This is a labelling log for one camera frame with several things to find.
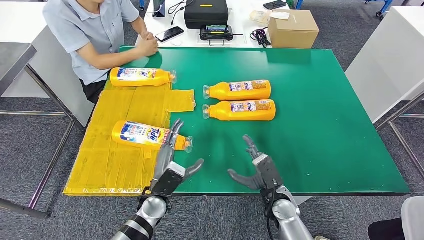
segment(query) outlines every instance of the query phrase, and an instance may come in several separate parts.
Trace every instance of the yellow foam mat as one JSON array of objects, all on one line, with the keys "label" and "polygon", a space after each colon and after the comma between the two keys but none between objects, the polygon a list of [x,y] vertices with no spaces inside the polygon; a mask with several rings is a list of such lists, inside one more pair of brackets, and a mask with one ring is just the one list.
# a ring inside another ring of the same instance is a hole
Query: yellow foam mat
[{"label": "yellow foam mat", "polygon": [[169,128],[170,112],[193,111],[193,90],[106,84],[63,191],[68,196],[137,196],[152,180],[158,151],[112,140],[117,121]]}]

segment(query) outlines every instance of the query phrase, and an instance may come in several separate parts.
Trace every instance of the shirt sleeve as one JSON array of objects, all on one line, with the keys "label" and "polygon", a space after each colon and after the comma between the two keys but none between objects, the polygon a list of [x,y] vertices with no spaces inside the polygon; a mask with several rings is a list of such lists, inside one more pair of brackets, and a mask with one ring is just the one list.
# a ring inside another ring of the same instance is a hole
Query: shirt sleeve
[{"label": "shirt sleeve", "polygon": [[130,0],[120,0],[120,10],[122,12],[122,20],[132,23],[140,16],[139,10]]},{"label": "shirt sleeve", "polygon": [[86,34],[79,27],[60,17],[55,12],[44,8],[43,15],[51,32],[67,53],[75,52],[90,42]]}]

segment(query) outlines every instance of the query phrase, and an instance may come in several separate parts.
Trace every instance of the cardboard box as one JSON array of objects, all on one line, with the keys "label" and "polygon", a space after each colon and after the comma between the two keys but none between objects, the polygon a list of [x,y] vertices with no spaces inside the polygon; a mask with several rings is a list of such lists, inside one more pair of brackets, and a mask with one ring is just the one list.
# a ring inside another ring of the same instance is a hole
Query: cardboard box
[{"label": "cardboard box", "polygon": [[310,49],[320,32],[309,10],[275,10],[290,13],[288,19],[271,17],[268,26],[273,48]]}]

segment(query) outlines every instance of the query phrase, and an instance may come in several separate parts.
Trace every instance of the black carrying case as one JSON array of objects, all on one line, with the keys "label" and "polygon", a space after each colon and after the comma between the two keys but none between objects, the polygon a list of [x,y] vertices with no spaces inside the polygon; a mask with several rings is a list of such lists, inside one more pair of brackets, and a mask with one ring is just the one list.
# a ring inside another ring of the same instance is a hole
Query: black carrying case
[{"label": "black carrying case", "polygon": [[188,29],[201,29],[205,25],[227,25],[227,1],[194,0],[185,8],[184,19]]}]

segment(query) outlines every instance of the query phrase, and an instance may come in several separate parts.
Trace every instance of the gray shirt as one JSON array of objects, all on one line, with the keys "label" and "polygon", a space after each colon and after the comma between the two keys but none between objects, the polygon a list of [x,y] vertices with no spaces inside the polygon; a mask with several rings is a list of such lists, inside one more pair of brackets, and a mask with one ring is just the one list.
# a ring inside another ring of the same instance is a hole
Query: gray shirt
[{"label": "gray shirt", "polygon": [[92,43],[99,54],[117,53],[124,45],[124,22],[140,12],[130,0],[104,0],[100,14],[85,10],[76,0],[49,0],[43,15],[51,32],[72,57],[72,67],[85,85],[105,81],[109,69],[99,70],[76,52]]}]

